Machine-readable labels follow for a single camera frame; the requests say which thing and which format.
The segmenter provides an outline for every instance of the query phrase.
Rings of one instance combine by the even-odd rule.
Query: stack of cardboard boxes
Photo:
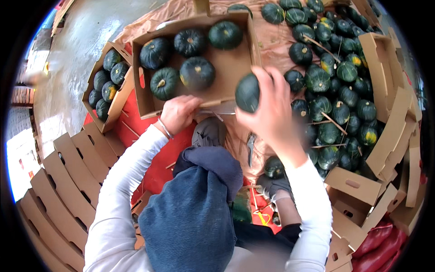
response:
[[[125,148],[112,133],[101,134],[95,123],[73,137],[60,136],[54,147],[17,207],[48,268],[82,271],[100,188]]]

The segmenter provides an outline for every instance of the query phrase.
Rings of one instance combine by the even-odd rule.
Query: hand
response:
[[[181,95],[172,98],[164,104],[160,120],[169,133],[174,136],[192,123],[196,109],[202,102],[201,98],[193,95]],[[154,123],[154,126],[166,135],[159,122]]]

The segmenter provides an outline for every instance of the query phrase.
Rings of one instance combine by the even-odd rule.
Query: person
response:
[[[242,186],[241,167],[222,147],[223,124],[207,118],[196,126],[192,146],[180,153],[174,179],[150,197],[140,214],[145,245],[134,250],[131,196],[153,157],[192,123],[202,102],[179,96],[164,104],[159,121],[109,171],[89,229],[84,271],[325,270],[331,203],[292,123],[290,86],[274,67],[252,67],[252,72],[260,87],[258,109],[250,114],[236,108],[235,113],[285,167],[288,179],[261,182],[276,204],[282,233],[273,235],[263,229],[267,227],[232,221],[231,202]]]

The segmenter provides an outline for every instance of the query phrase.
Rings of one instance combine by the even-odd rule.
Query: wooden stick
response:
[[[166,167],[166,169],[168,169],[168,168],[171,167],[171,166],[174,166],[175,163],[176,163],[176,161],[174,161],[173,163],[171,163],[170,165],[168,165],[168,166]]]
[[[329,121],[331,121],[339,130],[341,130],[345,135],[347,135],[348,133],[339,125],[337,124],[334,120],[331,119],[331,117],[329,117],[326,113],[322,112],[322,115],[325,116]]]
[[[310,37],[308,37],[307,35],[303,34],[303,37],[309,41],[311,41],[312,43],[316,44],[317,46],[319,46],[321,49],[325,50],[326,52],[328,52],[329,54],[331,54],[331,56],[338,62],[341,63],[341,61],[339,59],[337,59],[333,53],[331,53],[328,49],[324,48],[323,46],[320,45],[320,43],[316,42],[315,40],[311,39]]]
[[[136,135],[138,138],[140,138],[141,136],[139,134],[137,134],[136,132],[134,132],[134,130],[132,128],[130,128],[124,121],[121,121],[131,132],[133,132],[134,135]]]

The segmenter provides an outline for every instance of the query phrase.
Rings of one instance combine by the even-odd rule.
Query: open cardboard box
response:
[[[206,52],[202,54],[216,69],[216,78],[208,89],[201,92],[190,92],[184,88],[183,84],[180,84],[180,87],[176,90],[177,95],[194,94],[201,97],[204,100],[204,103],[200,105],[201,108],[234,100],[239,80],[251,72],[251,65],[261,66],[257,37],[255,36],[251,16],[247,11],[235,11],[224,15],[210,16],[208,1],[195,0],[194,4],[197,15],[172,22],[159,30],[139,36],[132,42],[134,88],[141,119],[160,115],[164,105],[164,101],[155,98],[150,90],[149,82],[155,71],[143,69],[139,60],[143,45],[156,37],[166,37],[172,41],[178,32],[193,27],[200,28],[204,34],[207,34],[212,25],[222,20],[232,21],[243,30],[243,41],[237,48],[219,50],[209,44]],[[185,58],[181,55],[174,53],[167,65],[179,69],[184,60]],[[144,74],[144,85],[141,85],[140,70]]]
[[[93,112],[93,108],[89,105],[88,100],[90,92],[94,89],[95,74],[103,69],[104,57],[106,56],[107,52],[112,48],[114,48],[116,51],[118,51],[119,54],[121,54],[125,61],[130,65],[130,68],[125,74],[124,82],[122,83],[120,89],[116,92],[116,95],[113,98],[112,103],[110,104],[109,117],[107,118],[106,122],[103,122]],[[108,41],[103,47],[100,59],[98,59],[98,61],[94,64],[94,67],[92,68],[92,72],[90,73],[89,79],[87,80],[87,89],[83,93],[82,102],[101,132],[109,131],[115,126],[116,120],[118,120],[119,116],[121,115],[121,110],[124,107],[128,96],[133,90],[133,72],[131,67],[132,63],[133,62],[131,59],[131,55],[121,45]]]
[[[32,189],[29,189],[20,200],[20,207],[39,233],[39,237],[65,264],[77,271],[83,270],[84,257],[80,250],[74,248],[56,228],[41,205]]]

